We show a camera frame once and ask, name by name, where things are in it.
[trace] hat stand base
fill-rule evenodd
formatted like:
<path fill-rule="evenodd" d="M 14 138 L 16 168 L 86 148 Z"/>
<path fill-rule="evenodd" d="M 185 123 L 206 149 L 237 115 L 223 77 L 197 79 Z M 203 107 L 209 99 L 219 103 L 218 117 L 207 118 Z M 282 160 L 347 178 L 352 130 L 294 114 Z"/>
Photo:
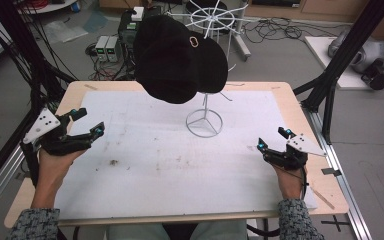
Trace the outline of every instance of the hat stand base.
<path fill-rule="evenodd" d="M 186 117 L 186 127 L 188 130 L 202 138 L 217 136 L 223 128 L 223 119 L 221 116 L 210 110 L 207 106 L 208 94 L 204 97 L 204 109 L 195 110 Z"/>

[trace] patterned sleeve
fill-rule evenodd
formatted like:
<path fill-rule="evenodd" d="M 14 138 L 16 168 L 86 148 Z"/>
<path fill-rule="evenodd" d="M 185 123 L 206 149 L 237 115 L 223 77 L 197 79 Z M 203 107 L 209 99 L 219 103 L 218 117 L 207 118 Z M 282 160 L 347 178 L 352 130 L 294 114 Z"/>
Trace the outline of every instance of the patterned sleeve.
<path fill-rule="evenodd" d="M 26 209 L 21 212 L 7 239 L 57 239 L 60 210 Z"/>
<path fill-rule="evenodd" d="M 305 202 L 284 199 L 279 202 L 280 239 L 324 239 L 313 227 Z"/>

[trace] gray floor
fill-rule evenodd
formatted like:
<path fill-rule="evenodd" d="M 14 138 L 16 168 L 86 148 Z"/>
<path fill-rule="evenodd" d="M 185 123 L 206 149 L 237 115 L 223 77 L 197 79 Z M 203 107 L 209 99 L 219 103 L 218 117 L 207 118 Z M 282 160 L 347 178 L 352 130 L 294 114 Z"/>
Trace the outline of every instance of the gray floor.
<path fill-rule="evenodd" d="M 44 23 L 69 19 L 66 23 L 69 27 L 82 26 L 94 31 L 73 42 L 52 44 L 52 48 L 67 67 L 82 80 L 87 80 L 93 73 L 93 64 L 85 55 L 85 48 L 96 42 L 101 35 L 116 34 L 118 27 L 117 21 L 104 17 L 116 17 L 118 13 L 103 14 L 92 11 L 93 9 L 92 4 L 78 14 L 65 9 L 42 15 Z M 344 28 L 328 31 L 338 34 Z M 321 34 L 314 30 L 312 32 L 315 35 Z M 255 33 L 253 36 L 254 40 L 258 37 Z M 235 49 L 232 49 L 229 65 L 236 64 L 236 67 L 229 73 L 229 81 L 280 81 L 288 82 L 295 88 L 314 79 L 323 71 L 310 49 L 300 41 L 265 40 L 253 44 L 244 39 L 252 56 L 243 62 Z M 38 44 L 45 49 L 42 40 Z M 226 49 L 225 37 L 221 38 L 220 44 Z M 51 61 L 49 54 L 43 51 Z M 301 94 L 298 99 L 303 100 L 307 95 L 308 93 Z M 4 54 L 0 56 L 0 149 L 28 109 L 28 86 L 12 61 Z M 373 239 L 384 239 L 384 91 L 338 90 L 332 119 L 332 141 L 371 236 Z M 14 176 L 0 197 L 0 239 L 5 238 L 8 231 L 3 225 L 3 219 L 20 183 Z M 337 218 L 338 221 L 348 221 L 346 216 Z M 338 231 L 335 225 L 322 224 L 321 221 L 333 221 L 333 216 L 313 217 L 315 226 L 327 239 L 354 239 L 349 226 L 341 225 L 341 231 Z M 276 219 L 270 220 L 270 223 L 272 228 L 277 226 Z M 63 231 L 70 238 L 73 229 L 66 228 Z M 100 230 L 89 229 L 86 234 L 85 229 L 82 229 L 81 239 L 86 239 L 86 235 L 87 239 L 97 239 L 96 235 L 90 235 L 91 232 L 100 234 Z"/>

